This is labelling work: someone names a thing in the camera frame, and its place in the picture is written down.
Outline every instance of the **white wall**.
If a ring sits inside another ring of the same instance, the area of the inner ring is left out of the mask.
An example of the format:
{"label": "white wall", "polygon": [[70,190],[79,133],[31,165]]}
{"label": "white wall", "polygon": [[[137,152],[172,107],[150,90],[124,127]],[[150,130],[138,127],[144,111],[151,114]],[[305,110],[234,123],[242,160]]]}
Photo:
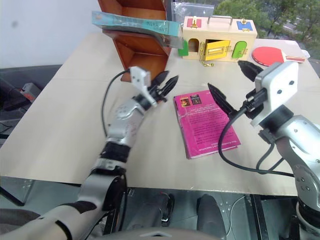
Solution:
{"label": "white wall", "polygon": [[91,24],[98,0],[0,0],[0,68],[63,64]]}

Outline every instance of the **book cover image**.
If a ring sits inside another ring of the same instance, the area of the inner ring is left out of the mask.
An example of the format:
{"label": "book cover image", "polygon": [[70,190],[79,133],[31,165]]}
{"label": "book cover image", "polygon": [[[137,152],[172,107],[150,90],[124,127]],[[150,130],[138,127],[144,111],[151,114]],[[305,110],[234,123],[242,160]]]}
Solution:
{"label": "book cover image", "polygon": [[[229,121],[214,101],[209,90],[178,95],[173,98],[187,157],[190,159],[216,153],[220,134]],[[224,137],[222,149],[232,149],[240,141],[231,127]]]}

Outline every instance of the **metal floor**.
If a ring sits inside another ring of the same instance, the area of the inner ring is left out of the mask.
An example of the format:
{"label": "metal floor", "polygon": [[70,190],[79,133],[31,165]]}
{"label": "metal floor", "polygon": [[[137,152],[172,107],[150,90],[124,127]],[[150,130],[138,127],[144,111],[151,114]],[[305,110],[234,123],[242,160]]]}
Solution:
{"label": "metal floor", "polygon": [[[30,187],[29,180],[20,178],[2,177],[1,186],[20,200],[26,195]],[[44,214],[50,209],[63,204],[74,202],[77,199],[79,187],[57,182],[35,181],[23,207],[18,207],[0,196],[0,208],[26,209],[38,214]],[[197,226],[197,199],[204,194],[211,195],[219,204],[226,231],[230,226],[230,212],[232,204],[243,194],[208,191],[186,191],[173,189],[133,188],[133,194],[128,196],[128,206],[124,228],[129,224],[142,203],[160,193],[171,193],[175,197],[175,206],[170,227],[196,229]],[[252,209],[248,207],[248,200],[240,200],[232,212],[232,230],[227,240],[255,240],[256,226]],[[292,209],[286,200],[262,201],[269,239],[277,240],[288,229]]]}

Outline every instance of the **book cover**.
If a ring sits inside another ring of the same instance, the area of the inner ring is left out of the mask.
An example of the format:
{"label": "book cover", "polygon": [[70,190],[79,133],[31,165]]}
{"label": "book cover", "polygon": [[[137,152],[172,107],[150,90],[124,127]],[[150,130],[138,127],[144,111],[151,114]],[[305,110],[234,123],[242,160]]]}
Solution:
{"label": "book cover", "polygon": [[[173,98],[187,157],[198,158],[218,152],[218,141],[229,121],[214,101],[209,90],[175,96]],[[222,142],[222,150],[236,148],[240,141],[231,127]]]}

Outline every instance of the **red paddle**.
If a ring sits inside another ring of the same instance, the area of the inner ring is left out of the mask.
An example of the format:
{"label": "red paddle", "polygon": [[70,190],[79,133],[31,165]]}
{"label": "red paddle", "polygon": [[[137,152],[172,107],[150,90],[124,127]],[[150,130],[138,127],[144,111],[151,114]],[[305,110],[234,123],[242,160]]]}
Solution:
{"label": "red paddle", "polygon": [[287,56],[281,49],[271,46],[257,47],[252,52],[252,58],[261,65],[269,67],[275,62],[284,63],[285,61],[293,61],[304,63],[305,58],[299,56]]}

